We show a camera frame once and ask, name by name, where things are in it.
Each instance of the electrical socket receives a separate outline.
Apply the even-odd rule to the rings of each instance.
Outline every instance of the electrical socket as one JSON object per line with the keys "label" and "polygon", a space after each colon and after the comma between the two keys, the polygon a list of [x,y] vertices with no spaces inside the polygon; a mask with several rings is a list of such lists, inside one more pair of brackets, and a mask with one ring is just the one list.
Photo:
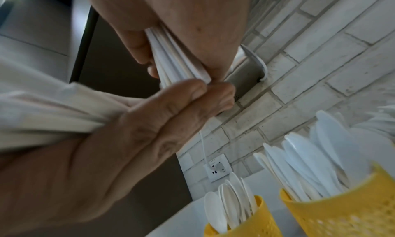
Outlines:
{"label": "electrical socket", "polygon": [[210,182],[214,182],[233,172],[225,154],[209,161],[209,165],[210,167],[208,167],[207,164],[204,164],[204,169],[206,170]]}

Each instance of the yellow basket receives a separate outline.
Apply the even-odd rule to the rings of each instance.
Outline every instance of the yellow basket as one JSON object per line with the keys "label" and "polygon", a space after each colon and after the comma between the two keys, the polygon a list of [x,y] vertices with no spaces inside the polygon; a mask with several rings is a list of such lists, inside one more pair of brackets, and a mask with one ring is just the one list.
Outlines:
{"label": "yellow basket", "polygon": [[282,237],[262,197],[256,195],[255,200],[259,209],[247,221],[221,235],[210,224],[207,224],[204,237]]}
{"label": "yellow basket", "polygon": [[379,165],[360,186],[314,202],[280,197],[309,237],[395,236],[395,181]]}

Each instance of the perforated yellow basket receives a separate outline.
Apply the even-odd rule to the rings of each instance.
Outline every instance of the perforated yellow basket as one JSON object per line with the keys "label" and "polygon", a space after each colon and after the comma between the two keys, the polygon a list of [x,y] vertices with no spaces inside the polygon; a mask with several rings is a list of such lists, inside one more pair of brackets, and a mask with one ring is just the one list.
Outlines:
{"label": "perforated yellow basket", "polygon": [[256,195],[255,200],[259,209],[247,221],[221,235],[210,224],[207,224],[204,229],[204,237],[282,237],[281,231],[262,197]]}
{"label": "perforated yellow basket", "polygon": [[395,236],[395,181],[378,164],[347,193],[307,203],[292,201],[284,190],[280,197],[309,237]]}

